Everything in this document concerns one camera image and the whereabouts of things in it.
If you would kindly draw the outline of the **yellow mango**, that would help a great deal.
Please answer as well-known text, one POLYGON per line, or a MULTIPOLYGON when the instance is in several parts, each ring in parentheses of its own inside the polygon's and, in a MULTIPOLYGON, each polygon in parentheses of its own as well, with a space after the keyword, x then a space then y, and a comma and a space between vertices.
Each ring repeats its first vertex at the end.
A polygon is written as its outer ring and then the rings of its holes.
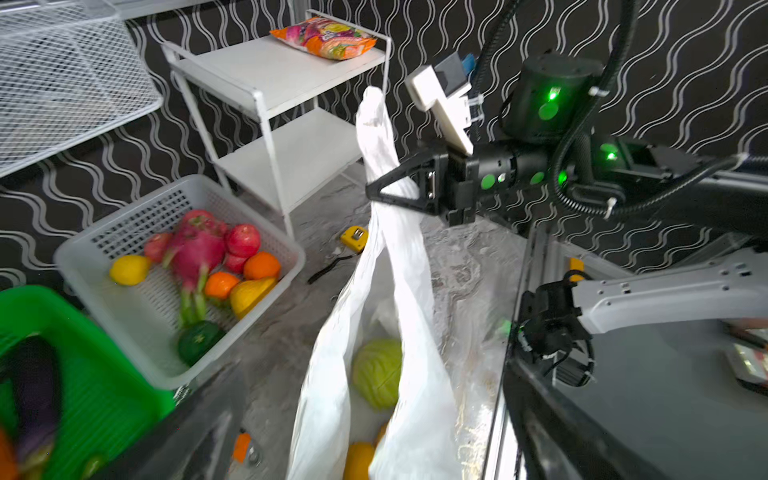
POLYGON ((375 446, 368 442, 352 443, 347 451, 344 480, 368 480, 375 446))

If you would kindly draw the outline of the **white plastic grocery bag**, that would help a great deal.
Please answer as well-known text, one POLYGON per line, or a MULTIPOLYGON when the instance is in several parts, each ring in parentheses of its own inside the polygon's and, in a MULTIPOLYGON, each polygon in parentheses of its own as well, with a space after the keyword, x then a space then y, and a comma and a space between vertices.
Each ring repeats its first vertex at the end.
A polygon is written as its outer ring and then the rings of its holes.
POLYGON ((431 269, 413 211, 371 203, 368 241, 319 331, 303 381, 287 475, 339 479, 349 446, 375 446, 369 479, 458 479, 457 405, 438 349, 431 269), (373 409, 352 385, 357 351, 395 339, 399 400, 373 409))

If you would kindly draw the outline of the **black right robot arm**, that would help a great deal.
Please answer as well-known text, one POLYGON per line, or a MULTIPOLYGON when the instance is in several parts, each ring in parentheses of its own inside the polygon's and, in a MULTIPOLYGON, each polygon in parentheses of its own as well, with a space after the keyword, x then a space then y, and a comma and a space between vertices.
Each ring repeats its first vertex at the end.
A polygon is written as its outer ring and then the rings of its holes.
POLYGON ((620 136, 594 133, 631 46, 639 10, 620 8, 606 63, 545 53, 527 59, 500 111, 503 138, 480 142, 447 117, 443 139, 366 187, 375 202, 471 223, 485 199, 544 185, 558 206, 604 221, 680 221, 745 234, 767 255, 767 179, 763 156, 704 158, 620 136))

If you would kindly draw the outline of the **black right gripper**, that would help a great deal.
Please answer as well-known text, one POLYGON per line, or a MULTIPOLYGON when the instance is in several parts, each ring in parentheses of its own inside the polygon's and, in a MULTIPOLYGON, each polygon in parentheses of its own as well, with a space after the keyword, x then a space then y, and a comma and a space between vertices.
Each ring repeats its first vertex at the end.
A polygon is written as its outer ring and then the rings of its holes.
POLYGON ((429 147, 366 185, 373 202, 439 216, 448 226, 472 223, 477 208, 547 176, 549 149, 524 143, 484 143, 467 156, 429 147))

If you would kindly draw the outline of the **green cabbage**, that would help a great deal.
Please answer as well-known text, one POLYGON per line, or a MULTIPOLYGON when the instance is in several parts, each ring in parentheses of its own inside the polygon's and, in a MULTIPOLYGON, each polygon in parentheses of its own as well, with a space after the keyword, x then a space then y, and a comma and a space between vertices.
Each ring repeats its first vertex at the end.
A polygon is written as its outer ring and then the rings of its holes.
POLYGON ((352 385, 375 410, 394 408, 399 400, 403 354, 395 339, 363 345, 352 364, 352 385))

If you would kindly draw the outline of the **green plastic basket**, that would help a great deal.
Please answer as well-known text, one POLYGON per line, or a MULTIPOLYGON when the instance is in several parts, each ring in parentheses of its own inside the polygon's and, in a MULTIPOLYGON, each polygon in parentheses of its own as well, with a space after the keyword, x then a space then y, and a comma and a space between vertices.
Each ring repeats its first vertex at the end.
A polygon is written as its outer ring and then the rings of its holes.
POLYGON ((2 292, 2 478, 89 479, 174 408, 57 293, 2 292))

